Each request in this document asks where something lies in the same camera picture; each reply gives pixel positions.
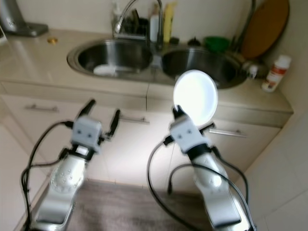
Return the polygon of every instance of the black cable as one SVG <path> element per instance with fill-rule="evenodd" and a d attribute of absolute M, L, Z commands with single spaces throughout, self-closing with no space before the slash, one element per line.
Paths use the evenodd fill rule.
<path fill-rule="evenodd" d="M 228 166 L 229 168 L 233 169 L 234 171 L 236 171 L 243 179 L 244 183 L 245 183 L 245 191 L 246 191 L 246 203 L 247 205 L 249 205 L 249 199 L 250 199 L 250 196 L 249 196 L 249 184 L 248 184 L 248 180 L 245 176 L 245 174 L 236 166 L 230 164 L 229 162 L 227 162 L 226 160 L 224 160 L 222 157 L 221 157 L 221 154 L 218 150 L 218 148 L 216 146 L 212 147 L 211 148 L 213 153 L 215 154 L 215 156 L 218 158 L 218 160 L 220 160 L 220 162 L 226 166 Z"/>
<path fill-rule="evenodd" d="M 37 141 L 37 143 L 34 145 L 29 161 L 28 161 L 28 165 L 27 168 L 22 172 L 21 175 L 21 184 L 22 184 L 22 188 L 23 188 L 23 192 L 24 192 L 24 197 L 25 197 L 25 201 L 26 201 L 26 212 L 27 212 L 27 218 L 26 218 L 26 222 L 25 222 L 25 228 L 26 230 L 28 230 L 30 228 L 30 224 L 31 224 L 31 211 L 30 211 L 30 204 L 29 204 L 29 175 L 30 175 L 30 170 L 32 167 L 32 162 L 35 156 L 35 153 L 37 152 L 40 143 L 43 141 L 43 139 L 47 136 L 47 134 L 53 130 L 56 126 L 58 125 L 65 125 L 69 128 L 72 127 L 72 123 L 71 121 L 60 121 L 60 122 L 56 122 L 54 124 L 52 124 L 49 128 L 46 129 L 46 131 L 41 135 L 41 137 L 39 138 L 39 140 Z"/>
<path fill-rule="evenodd" d="M 34 164 L 34 165 L 31 165 L 31 168 L 34 168 L 34 167 L 50 167 L 50 166 L 53 166 L 53 165 L 56 165 L 58 164 L 59 162 L 61 161 L 61 159 L 58 159 L 56 161 L 53 161 L 53 162 L 50 162 L 50 163 L 39 163 L 39 164 Z M 22 172 L 21 176 L 22 176 L 22 179 L 23 179 L 23 183 L 22 183 L 22 186 L 24 187 L 26 185 L 26 171 L 27 171 L 27 168 Z"/>
<path fill-rule="evenodd" d="M 171 188 L 172 188 L 172 176 L 173 174 L 183 168 L 183 167 L 196 167 L 196 168 L 201 168 L 201 169 L 204 169 L 204 170 L 208 170 L 212 173 L 215 173 L 217 175 L 219 175 L 222 179 L 224 179 L 226 182 L 228 182 L 228 184 L 236 191 L 236 193 L 239 195 L 243 205 L 244 205 L 244 208 L 245 208 L 245 211 L 246 211 L 246 214 L 247 214 L 247 217 L 248 217 L 248 222 L 251 226 L 251 228 L 255 231 L 256 228 L 255 228 L 255 225 L 254 225 L 254 222 L 253 222 L 253 219 L 252 219 L 252 216 L 250 214 L 250 210 L 249 210 L 249 207 L 244 199 L 244 196 L 242 195 L 241 191 L 239 190 L 239 188 L 231 181 L 229 180 L 227 177 L 223 176 L 222 174 L 216 172 L 215 170 L 209 168 L 209 167 L 206 167 L 206 166 L 203 166 L 203 165 L 198 165 L 198 164 L 184 164 L 184 165 L 180 165 L 178 167 L 176 167 L 175 169 L 172 170 L 172 172 L 170 173 L 170 176 L 169 176 L 169 181 L 168 181 L 168 193 L 171 192 Z"/>
<path fill-rule="evenodd" d="M 158 150 L 158 148 L 160 146 L 162 146 L 163 143 L 159 143 L 152 151 L 149 160 L 148 160 L 148 165 L 147 165 L 147 181 L 148 181 L 148 185 L 150 188 L 150 192 L 153 196 L 153 198 L 156 200 L 156 202 L 160 205 L 160 207 L 168 214 L 170 215 L 172 218 L 174 218 L 176 221 L 178 221 L 179 223 L 181 223 L 182 225 L 184 225 L 186 228 L 188 228 L 189 230 L 192 231 L 199 231 L 200 229 L 196 228 L 195 226 L 189 224 L 188 222 L 184 221 L 182 218 L 178 217 L 178 215 L 176 215 L 175 213 L 173 213 L 170 209 L 168 209 L 164 202 L 162 202 L 158 196 L 158 194 L 155 192 L 153 186 L 152 186 L 152 181 L 151 181 L 151 177 L 150 177 L 150 166 L 151 166 L 151 161 L 153 158 L 153 155 L 155 154 L 155 152 Z"/>

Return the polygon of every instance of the dish soap bottle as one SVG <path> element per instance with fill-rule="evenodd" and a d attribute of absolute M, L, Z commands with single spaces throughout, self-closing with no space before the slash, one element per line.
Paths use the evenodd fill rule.
<path fill-rule="evenodd" d="M 173 22 L 173 15 L 174 15 L 174 7 L 177 5 L 176 2 L 167 3 L 165 14 L 164 14 L 164 42 L 169 43 L 171 39 L 171 32 L 172 32 L 172 22 Z"/>
<path fill-rule="evenodd" d="M 154 4 L 154 9 L 150 17 L 150 41 L 157 42 L 157 34 L 159 28 L 159 9 L 158 4 Z"/>
<path fill-rule="evenodd" d="M 291 58 L 287 55 L 280 55 L 272 66 L 268 76 L 262 84 L 262 89 L 266 92 L 274 92 L 278 84 L 290 67 Z"/>
<path fill-rule="evenodd" d="M 114 26 L 119 21 L 122 11 L 118 0 L 113 0 L 112 5 L 113 8 L 112 8 L 111 25 Z"/>

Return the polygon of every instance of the bottle cap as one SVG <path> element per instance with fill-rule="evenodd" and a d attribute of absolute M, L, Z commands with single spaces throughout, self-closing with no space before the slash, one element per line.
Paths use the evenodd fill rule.
<path fill-rule="evenodd" d="M 275 65 L 282 68 L 289 68 L 291 64 L 292 58 L 287 55 L 280 55 Z"/>

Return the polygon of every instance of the cutting board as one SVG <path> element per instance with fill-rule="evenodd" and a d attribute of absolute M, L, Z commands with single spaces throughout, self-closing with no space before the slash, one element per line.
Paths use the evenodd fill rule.
<path fill-rule="evenodd" d="M 241 47 L 242 55 L 254 59 L 268 51 L 284 31 L 289 12 L 289 0 L 265 0 L 248 26 Z"/>

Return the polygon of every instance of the white plate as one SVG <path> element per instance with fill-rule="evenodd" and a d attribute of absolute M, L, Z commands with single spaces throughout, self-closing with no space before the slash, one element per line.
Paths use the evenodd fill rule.
<path fill-rule="evenodd" d="M 174 87 L 173 102 L 193 120 L 195 125 L 206 124 L 213 117 L 218 104 L 218 92 L 212 78 L 198 70 L 182 74 Z"/>

